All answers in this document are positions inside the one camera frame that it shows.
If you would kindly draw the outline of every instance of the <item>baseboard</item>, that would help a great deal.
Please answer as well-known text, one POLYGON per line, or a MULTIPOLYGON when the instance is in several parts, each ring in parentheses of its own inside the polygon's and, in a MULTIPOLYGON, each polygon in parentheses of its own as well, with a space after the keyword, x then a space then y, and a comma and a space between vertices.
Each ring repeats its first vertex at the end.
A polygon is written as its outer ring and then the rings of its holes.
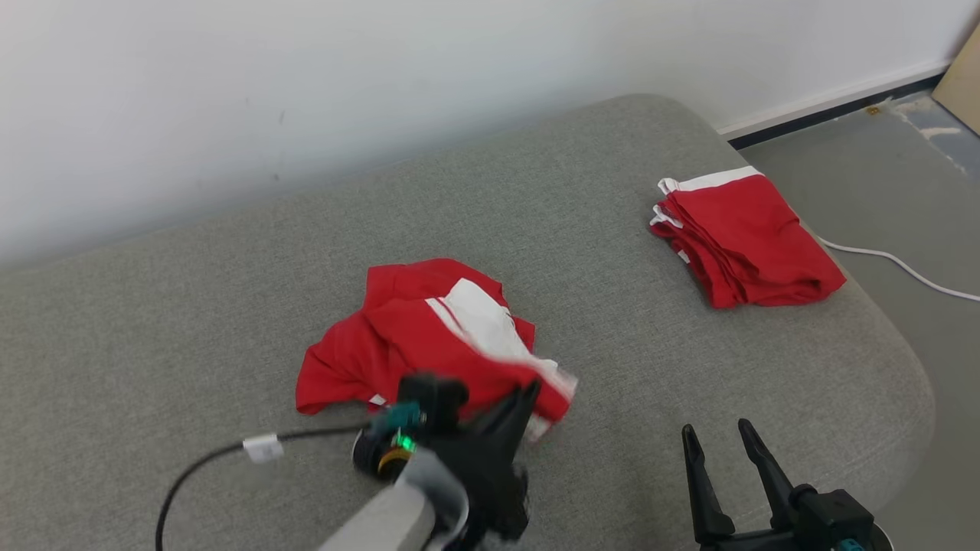
POLYGON ((838 88, 830 92, 813 96, 775 109, 763 111, 733 125, 718 129, 718 133, 726 140, 734 140, 749 134, 782 125, 822 111, 827 111, 869 96, 900 88, 909 84, 941 75, 953 60, 944 60, 921 64, 908 69, 882 75, 864 82, 838 88))

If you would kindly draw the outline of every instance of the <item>teal connector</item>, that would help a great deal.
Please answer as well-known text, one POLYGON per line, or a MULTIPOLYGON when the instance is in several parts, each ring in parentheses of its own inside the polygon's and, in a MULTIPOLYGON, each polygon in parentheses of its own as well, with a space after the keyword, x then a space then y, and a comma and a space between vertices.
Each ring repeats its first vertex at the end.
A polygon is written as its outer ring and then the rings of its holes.
POLYGON ((837 544, 838 551, 864 551, 861 544, 853 539, 842 539, 840 543, 837 544))
POLYGON ((421 425, 421 409, 418 402, 397 403, 371 422, 371 431, 387 434, 399 429, 421 425))

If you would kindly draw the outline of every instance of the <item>white cable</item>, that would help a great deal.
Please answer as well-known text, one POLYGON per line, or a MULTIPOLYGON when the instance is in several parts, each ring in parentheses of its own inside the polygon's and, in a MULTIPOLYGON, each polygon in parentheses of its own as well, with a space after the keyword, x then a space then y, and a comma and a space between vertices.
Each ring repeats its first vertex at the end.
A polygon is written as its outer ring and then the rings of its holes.
POLYGON ((964 293, 962 291, 954 291, 952 289, 947 289, 946 287, 944 287, 942 285, 937 285, 936 283, 933 283, 932 281, 926 279, 922 275, 919 275, 919 272, 916 272, 915 270, 913 270, 911 268, 911 266, 909 266, 908 264, 902 262, 901 259, 899 259, 897 256, 895 256, 895 255, 893 255, 891 253, 886 253, 886 252, 883 252, 883 251, 876 251, 874 249, 860 249, 860 248, 857 248, 857 247, 845 247, 844 245, 838 245, 837 243, 831 243, 830 241, 824 239, 823 237, 820 237, 819 235, 816 238, 819 239, 824 245, 830 247, 831 249, 837 249, 839 251, 844 251, 846 253, 858 253, 860 255, 872 255, 872 256, 880 256, 880 257, 887 258, 888 260, 890 260, 890 261, 894 262, 895 264, 898 264, 899 266, 901 266, 902 269, 905 270, 906 272, 908 272, 912 277, 915 277, 919 281, 922 281, 926 285, 929 285, 930 287, 936 289, 937 291, 939 291, 941 293, 945 293, 945 294, 948 294, 948 295, 956 296, 956 297, 959 297, 959 298, 965 298, 966 300, 974 300, 976 302, 980 302, 980 296, 971 295, 969 293, 964 293))

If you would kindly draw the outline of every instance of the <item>black cable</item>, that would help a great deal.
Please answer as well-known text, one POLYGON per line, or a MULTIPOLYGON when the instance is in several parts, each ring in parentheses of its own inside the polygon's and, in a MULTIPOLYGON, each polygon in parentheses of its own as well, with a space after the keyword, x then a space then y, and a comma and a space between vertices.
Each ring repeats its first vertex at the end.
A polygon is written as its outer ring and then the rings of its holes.
MULTIPOLYGON (((347 434, 351 432, 357 432, 368 426, 368 423, 358 423, 357 425, 351 426, 334 426, 331 428, 315 428, 313 430, 298 430, 296 432, 286 432, 285 434, 278 434, 276 439, 280 442, 288 442, 291 440, 301 440, 303 438, 314 438, 317 436, 333 436, 335 434, 347 434)), ((164 551, 164 523, 167 522, 167 513, 171 510, 171 504, 173 503, 173 498, 177 494, 177 491, 184 484, 184 482, 190 478, 198 469, 204 467, 208 463, 211 463, 219 457, 228 455, 229 453, 244 449, 243 442, 235 442, 219 448, 208 455, 202 457, 201 459, 190 464, 184 472, 177 477, 177 480, 171 486, 170 491, 167 492, 167 498, 164 499, 164 506, 160 508, 160 516, 157 518, 157 536, 156 536, 156 549, 157 551, 164 551)))

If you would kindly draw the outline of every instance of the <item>white wall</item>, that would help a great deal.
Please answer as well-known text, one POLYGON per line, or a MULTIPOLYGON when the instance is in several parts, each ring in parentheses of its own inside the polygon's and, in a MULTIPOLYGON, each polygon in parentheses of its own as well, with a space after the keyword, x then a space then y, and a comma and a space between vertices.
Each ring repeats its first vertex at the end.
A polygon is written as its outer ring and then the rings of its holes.
POLYGON ((737 131, 935 73, 977 3, 5 0, 0 265, 627 92, 737 131))

